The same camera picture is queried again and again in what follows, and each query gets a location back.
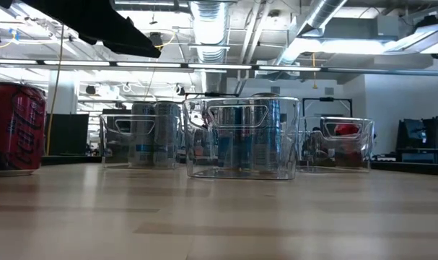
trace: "exposed ductwork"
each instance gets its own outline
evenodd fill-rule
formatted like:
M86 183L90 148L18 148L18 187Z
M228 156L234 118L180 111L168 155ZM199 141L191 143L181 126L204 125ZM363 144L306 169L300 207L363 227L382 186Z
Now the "exposed ductwork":
M300 53L307 51L302 48L298 36L311 30L323 28L334 17L334 14L347 2L347 0L314 0L305 21L295 28L295 39L275 60L274 65L292 65Z
M198 47L198 58L201 63L223 63L226 49L221 48L227 37L228 3L214 1L193 1L190 3L193 15L193 31L197 44L209 46ZM225 92L221 86L222 74L201 72L201 81L204 92Z

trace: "clear plastic bin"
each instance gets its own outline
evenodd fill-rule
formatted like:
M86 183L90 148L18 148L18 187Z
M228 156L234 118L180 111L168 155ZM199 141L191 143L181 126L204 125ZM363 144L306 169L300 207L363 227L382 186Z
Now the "clear plastic bin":
M190 177L295 177L298 99L191 99L183 103L183 114Z
M178 116L101 115L103 167L175 168L180 128Z
M360 118L306 117L299 121L298 171L368 173L374 121Z

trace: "can label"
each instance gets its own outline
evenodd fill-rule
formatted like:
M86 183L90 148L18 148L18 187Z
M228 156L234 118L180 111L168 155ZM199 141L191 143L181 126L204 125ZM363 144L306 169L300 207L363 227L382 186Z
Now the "can label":
M0 170L33 170L44 152L45 98L34 87L0 83Z

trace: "table surface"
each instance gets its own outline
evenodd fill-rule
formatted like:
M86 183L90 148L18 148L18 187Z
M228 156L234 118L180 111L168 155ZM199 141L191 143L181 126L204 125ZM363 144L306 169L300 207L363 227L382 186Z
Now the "table surface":
M438 176L45 166L0 178L0 259L437 260Z

